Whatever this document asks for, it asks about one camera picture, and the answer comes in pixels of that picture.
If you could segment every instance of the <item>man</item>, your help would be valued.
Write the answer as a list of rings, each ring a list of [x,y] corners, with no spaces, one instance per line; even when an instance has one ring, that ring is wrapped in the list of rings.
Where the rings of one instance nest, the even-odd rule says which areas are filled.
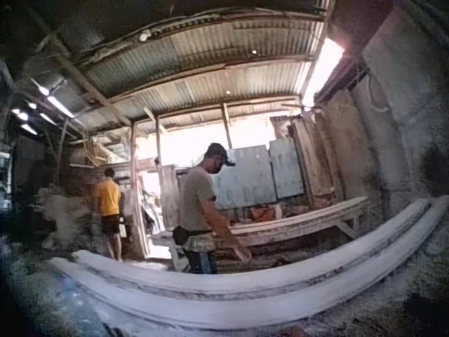
[[[219,173],[223,165],[235,166],[235,163],[228,160],[226,149],[221,144],[210,144],[203,161],[187,174],[182,189],[181,227],[193,234],[182,247],[189,260],[190,272],[195,274],[217,274],[212,230],[241,260],[251,259],[249,249],[237,242],[229,230],[229,221],[215,208],[216,198],[209,175]]]
[[[95,195],[107,249],[111,258],[121,262],[120,187],[112,180],[115,176],[112,168],[106,168],[105,176],[106,178],[98,183]]]

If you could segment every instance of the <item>ceiling light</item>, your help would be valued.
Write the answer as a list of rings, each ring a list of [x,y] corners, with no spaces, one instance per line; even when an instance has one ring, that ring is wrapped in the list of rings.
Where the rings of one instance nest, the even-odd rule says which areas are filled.
[[[21,120],[23,121],[27,121],[28,120],[28,115],[25,112],[21,112],[17,115],[17,117],[19,117]]]
[[[74,115],[64,106],[62,105],[62,103],[57,100],[55,97],[53,96],[48,96],[47,97],[48,100],[51,102],[51,104],[53,104],[54,106],[56,106],[59,110],[61,110],[62,112],[64,112],[68,117],[73,118]]]
[[[49,116],[47,116],[46,114],[41,113],[41,117],[43,119],[45,119],[48,123],[52,123],[53,125],[56,125],[56,123]]]
[[[39,86],[39,91],[45,96],[50,95],[50,91],[47,88],[44,88],[43,86]]]
[[[316,62],[314,72],[311,75],[309,85],[304,93],[304,98],[302,99],[303,105],[307,107],[313,107],[315,105],[315,93],[320,91],[324,84],[326,84],[330,74],[342,58],[343,52],[344,49],[342,47],[338,46],[331,39],[326,38]]]
[[[32,133],[33,135],[37,136],[37,132],[34,129],[32,129],[31,126],[29,126],[28,124],[23,124],[21,125],[21,127],[23,127],[28,132]]]

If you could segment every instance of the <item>corrugated roof panel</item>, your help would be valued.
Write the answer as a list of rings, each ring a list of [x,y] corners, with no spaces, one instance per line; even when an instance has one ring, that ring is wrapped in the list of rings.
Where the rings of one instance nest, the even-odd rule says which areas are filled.
[[[168,37],[101,62],[89,69],[86,76],[105,95],[112,96],[152,79],[174,74],[179,68],[176,51]]]
[[[312,54],[322,26],[322,22],[285,18],[188,29],[100,62],[86,76],[111,97],[148,81],[217,62]]]

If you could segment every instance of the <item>dark cap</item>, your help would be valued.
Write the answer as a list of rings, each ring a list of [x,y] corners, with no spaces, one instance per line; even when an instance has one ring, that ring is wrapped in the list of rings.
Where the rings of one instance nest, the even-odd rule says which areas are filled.
[[[236,166],[236,163],[229,161],[226,149],[219,143],[211,143],[208,147],[208,150],[204,154],[205,158],[211,158],[213,156],[220,156],[221,158],[223,158],[224,164],[226,166]]]

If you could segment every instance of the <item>metal sheet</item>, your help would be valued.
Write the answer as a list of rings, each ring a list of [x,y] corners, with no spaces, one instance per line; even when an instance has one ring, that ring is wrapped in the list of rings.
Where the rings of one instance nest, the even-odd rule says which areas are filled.
[[[233,209],[276,201],[269,155],[264,145],[228,150],[235,167],[224,166],[213,177],[219,209]]]
[[[269,142],[269,153],[272,159],[277,197],[280,199],[304,193],[300,163],[293,139]]]

